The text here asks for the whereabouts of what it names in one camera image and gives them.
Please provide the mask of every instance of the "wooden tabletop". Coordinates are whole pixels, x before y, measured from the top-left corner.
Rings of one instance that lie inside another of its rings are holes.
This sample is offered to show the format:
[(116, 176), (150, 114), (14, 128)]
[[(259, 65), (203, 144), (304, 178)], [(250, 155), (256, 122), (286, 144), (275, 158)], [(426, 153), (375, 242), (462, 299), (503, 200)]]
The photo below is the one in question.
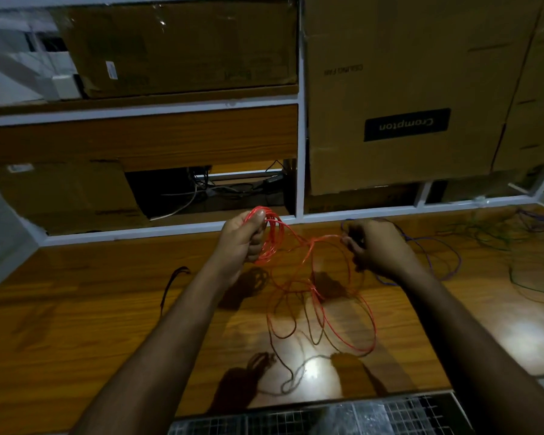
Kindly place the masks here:
[[(432, 235), (469, 212), (397, 217), (410, 235)], [(339, 233), (339, 223), (296, 226), (306, 237)], [(179, 235), (42, 248), (0, 286), (0, 434), (68, 430), (81, 411), (159, 319), (159, 305), (172, 271), (197, 272), (217, 234)], [(497, 341), (534, 375), (544, 374), (544, 295), (515, 288), (508, 258), (463, 237), (444, 237), (463, 265), (447, 286)], [(424, 242), (436, 272), (455, 265), (443, 245)], [(544, 234), (526, 243), (544, 252)], [(270, 271), (282, 281), (302, 259), (302, 251), (279, 254), (262, 268), (246, 266), (240, 283), (226, 294), (208, 330), (189, 379), (178, 416), (241, 411), (294, 402), (384, 396), (450, 388), (405, 294), (353, 274), (354, 287), (372, 308), (377, 346), (358, 358), (337, 353), (319, 336), (310, 298), (296, 298), (297, 333), (274, 339), (290, 373), (272, 356), (266, 306), (273, 293)], [(524, 259), (525, 280), (544, 278), (544, 266)], [(319, 246), (314, 256), (324, 308), (335, 330), (358, 347), (369, 346), (373, 331), (363, 309), (342, 296), (346, 262), (341, 251)], [(310, 267), (302, 271), (310, 275)], [(167, 296), (171, 305), (193, 276), (178, 277)], [(273, 318), (279, 333), (293, 326), (280, 304)], [(335, 346), (347, 351), (331, 332)]]

